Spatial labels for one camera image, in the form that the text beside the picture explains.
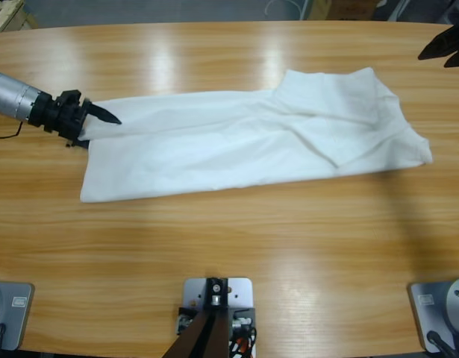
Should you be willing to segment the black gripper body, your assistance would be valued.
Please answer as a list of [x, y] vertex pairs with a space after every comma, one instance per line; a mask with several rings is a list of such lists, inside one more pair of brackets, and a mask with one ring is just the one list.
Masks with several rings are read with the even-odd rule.
[[81, 92], [62, 92], [57, 98], [41, 92], [31, 106], [28, 123], [34, 127], [43, 127], [47, 133], [57, 132], [67, 140], [67, 147], [88, 149], [89, 141], [80, 140], [87, 117], [87, 108], [92, 102], [85, 98], [80, 103]]

